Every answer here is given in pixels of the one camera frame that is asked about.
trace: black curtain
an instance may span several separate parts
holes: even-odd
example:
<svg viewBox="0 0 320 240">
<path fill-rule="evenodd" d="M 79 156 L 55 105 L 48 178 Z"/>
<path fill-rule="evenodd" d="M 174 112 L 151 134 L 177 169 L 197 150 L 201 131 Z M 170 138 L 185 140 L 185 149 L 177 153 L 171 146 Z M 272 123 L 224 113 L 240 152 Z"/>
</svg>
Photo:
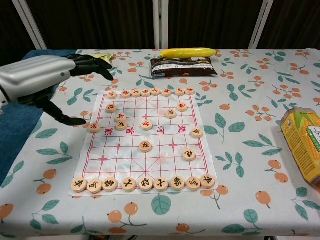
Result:
<svg viewBox="0 0 320 240">
<path fill-rule="evenodd" d="M 320 49 L 320 0 L 275 0 L 259 49 Z"/>
<path fill-rule="evenodd" d="M 263 0 L 170 0 L 169 48 L 247 49 Z"/>
<path fill-rule="evenodd" d="M 151 0 L 27 0 L 48 49 L 154 49 Z"/>
<path fill-rule="evenodd" d="M 35 49 L 11 0 L 0 3 L 0 66 L 20 61 Z"/>
</svg>

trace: robotic arm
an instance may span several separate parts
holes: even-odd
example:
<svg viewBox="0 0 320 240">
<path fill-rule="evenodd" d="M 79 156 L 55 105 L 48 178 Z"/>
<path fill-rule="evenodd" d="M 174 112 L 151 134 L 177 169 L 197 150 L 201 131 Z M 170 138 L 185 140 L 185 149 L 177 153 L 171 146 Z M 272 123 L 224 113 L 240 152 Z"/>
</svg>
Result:
<svg viewBox="0 0 320 240">
<path fill-rule="evenodd" d="M 35 105 L 58 122 L 77 126 L 86 123 L 81 118 L 71 118 L 51 101 L 53 88 L 70 77 L 95 72 L 112 81 L 108 69 L 112 66 L 90 55 L 72 54 L 60 56 L 36 56 L 0 67 L 0 114 L 8 103 Z"/>
</svg>

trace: xiangqi board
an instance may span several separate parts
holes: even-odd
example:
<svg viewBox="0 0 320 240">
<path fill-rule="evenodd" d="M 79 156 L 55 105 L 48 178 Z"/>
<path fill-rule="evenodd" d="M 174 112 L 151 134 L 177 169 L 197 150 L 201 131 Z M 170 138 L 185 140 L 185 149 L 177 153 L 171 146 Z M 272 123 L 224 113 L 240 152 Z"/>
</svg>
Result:
<svg viewBox="0 0 320 240">
<path fill-rule="evenodd" d="M 175 94 L 169 97 L 150 95 L 148 97 L 123 98 L 116 92 L 117 98 L 109 99 L 108 92 L 102 91 L 97 96 L 91 123 L 97 122 L 100 131 L 88 132 L 80 153 L 80 159 L 74 177 L 83 177 L 88 182 L 92 179 L 104 181 L 115 178 L 117 188 L 112 192 L 102 190 L 99 195 L 142 194 L 139 180 L 149 177 L 153 180 L 164 177 L 170 183 L 174 176 L 181 176 L 184 181 L 194 176 L 201 178 L 204 174 L 214 177 L 212 189 L 219 186 L 212 155 L 206 135 L 195 138 L 191 135 L 194 128 L 204 129 L 195 95 Z M 169 109 L 177 110 L 179 103 L 187 106 L 186 111 L 175 111 L 174 118 L 168 118 Z M 115 105 L 115 112 L 106 112 L 108 105 Z M 117 130 L 119 123 L 116 116 L 126 116 L 127 127 Z M 143 122 L 150 122 L 152 128 L 142 128 Z M 142 152 L 140 143 L 148 141 L 152 149 Z M 196 158 L 184 159 L 184 152 L 191 149 Z M 126 178 L 137 182 L 134 191 L 125 192 L 121 183 Z M 187 187 L 181 191 L 190 192 Z M 175 192 L 169 185 L 166 192 Z M 153 188 L 149 193 L 157 193 Z M 90 196 L 87 190 L 81 193 L 70 191 L 72 196 Z"/>
</svg>

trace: yellow banana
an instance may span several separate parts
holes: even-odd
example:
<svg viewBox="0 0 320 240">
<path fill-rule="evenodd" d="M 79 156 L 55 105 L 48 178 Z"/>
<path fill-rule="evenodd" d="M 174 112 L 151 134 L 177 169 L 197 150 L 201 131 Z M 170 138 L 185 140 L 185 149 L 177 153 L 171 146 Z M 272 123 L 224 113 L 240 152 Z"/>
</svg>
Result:
<svg viewBox="0 0 320 240">
<path fill-rule="evenodd" d="M 186 59 L 186 58 L 205 58 L 211 57 L 217 53 L 216 50 L 204 47 L 194 48 L 171 48 L 160 52 L 160 58 L 165 59 Z"/>
</svg>

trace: table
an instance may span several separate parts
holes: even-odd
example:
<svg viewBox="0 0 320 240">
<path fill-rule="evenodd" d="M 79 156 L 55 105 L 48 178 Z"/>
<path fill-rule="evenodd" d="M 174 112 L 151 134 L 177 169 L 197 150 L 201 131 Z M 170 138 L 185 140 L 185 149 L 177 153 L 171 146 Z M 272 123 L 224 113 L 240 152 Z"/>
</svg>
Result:
<svg viewBox="0 0 320 240">
<path fill-rule="evenodd" d="M 69 127 L 43 114 L 0 188 L 2 236 L 320 234 L 319 193 L 304 181 L 279 127 L 294 106 L 320 114 L 318 50 L 220 50 L 211 58 L 218 76 L 155 80 L 149 64 L 158 50 L 99 52 L 114 53 L 114 80 L 96 73 L 72 77 L 52 101 L 89 121 L 104 89 L 193 87 L 221 185 L 72 198 L 88 124 Z"/>
</svg>

